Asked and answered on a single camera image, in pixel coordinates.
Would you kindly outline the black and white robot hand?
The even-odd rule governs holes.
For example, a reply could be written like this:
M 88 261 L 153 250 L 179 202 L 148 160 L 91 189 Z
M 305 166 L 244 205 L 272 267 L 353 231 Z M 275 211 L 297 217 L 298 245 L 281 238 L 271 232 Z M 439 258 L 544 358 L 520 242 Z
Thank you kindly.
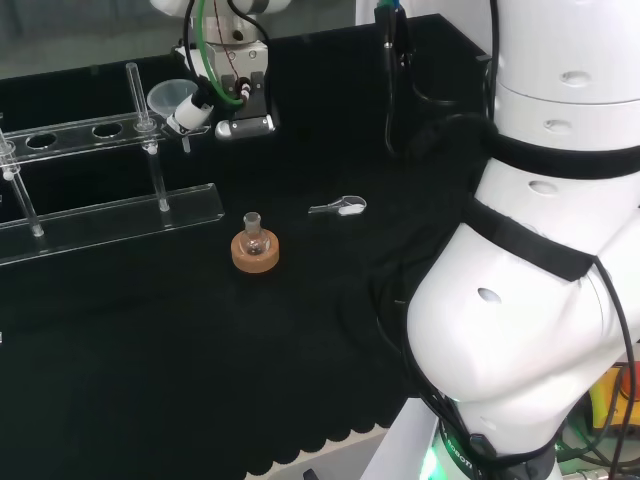
M 207 77 L 201 60 L 195 59 L 196 50 L 181 46 L 174 49 L 194 67 L 189 72 L 197 77 L 195 91 L 188 93 L 162 124 L 166 136 L 186 137 L 210 123 L 215 137 L 220 141 L 237 141 L 257 138 L 274 133 L 278 127 L 277 116 L 269 106 L 268 80 L 264 71 L 252 69 L 247 76 L 224 75 L 218 85 L 233 102 L 225 101 Z

